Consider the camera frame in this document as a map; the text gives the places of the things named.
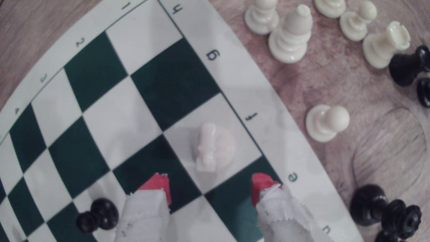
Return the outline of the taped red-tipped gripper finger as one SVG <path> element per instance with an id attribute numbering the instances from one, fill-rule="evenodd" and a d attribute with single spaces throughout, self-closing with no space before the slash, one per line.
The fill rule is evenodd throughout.
<path id="1" fill-rule="evenodd" d="M 115 242 L 166 242 L 172 202 L 169 178 L 156 173 L 126 197 Z"/>
<path id="2" fill-rule="evenodd" d="M 252 176 L 252 205 L 265 242 L 332 242 L 309 209 L 265 173 Z"/>

